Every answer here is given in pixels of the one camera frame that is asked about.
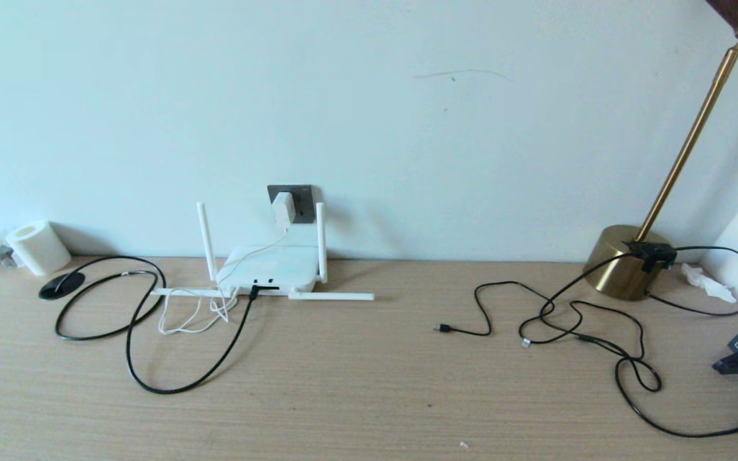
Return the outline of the white router with antennas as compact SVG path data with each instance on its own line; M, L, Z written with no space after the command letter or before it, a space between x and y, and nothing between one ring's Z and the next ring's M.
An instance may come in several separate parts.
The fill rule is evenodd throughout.
M285 296L290 300L372 301L372 293L316 292L328 281L326 254L326 206L315 204L317 243L314 246L270 245L240 247L216 274L213 288L156 288L161 296L229 298L248 295L257 286L259 295Z

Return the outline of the brass desk lamp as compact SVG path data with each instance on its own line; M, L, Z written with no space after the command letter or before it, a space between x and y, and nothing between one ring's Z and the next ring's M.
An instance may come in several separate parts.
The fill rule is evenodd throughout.
M652 273L641 271L641 260L629 253L625 242L641 240L669 244L667 240L653 232L654 222L671 195L738 61L738 0L705 0L705 2L730 26L736 41L726 50L721 59L673 166L642 224L638 227L612 225L612 227L604 228L584 266L582 274L589 285L616 300L644 300L648 297L648 288L665 270L655 270Z

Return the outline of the black oval desk grommet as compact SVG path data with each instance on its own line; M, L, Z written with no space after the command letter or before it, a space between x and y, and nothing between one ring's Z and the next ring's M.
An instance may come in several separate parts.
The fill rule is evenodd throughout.
M59 275L39 289L38 297L41 300L58 300L75 292L85 280L85 275L78 271Z

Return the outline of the white paper roll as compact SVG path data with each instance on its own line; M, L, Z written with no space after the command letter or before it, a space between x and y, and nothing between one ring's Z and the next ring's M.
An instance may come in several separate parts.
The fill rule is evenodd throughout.
M29 222L17 227L6 234L5 240L36 277L56 272L72 259L48 221Z

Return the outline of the crumpled white tissue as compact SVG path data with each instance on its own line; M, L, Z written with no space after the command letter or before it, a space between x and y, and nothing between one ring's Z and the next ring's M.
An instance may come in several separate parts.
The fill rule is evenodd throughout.
M707 295L718 298L718 300L726 301L727 303L737 302L736 297L728 286L724 286L722 283L705 275L705 272L699 266L682 263L680 265L680 273L685 277L689 285L703 289Z

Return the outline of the grey wall socket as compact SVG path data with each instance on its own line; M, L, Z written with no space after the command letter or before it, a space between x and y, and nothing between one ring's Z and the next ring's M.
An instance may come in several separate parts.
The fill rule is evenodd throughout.
M270 207L275 196L282 191L293 193L297 215L293 224L310 224L315 222L315 201L313 189L308 184L273 184L267 186Z

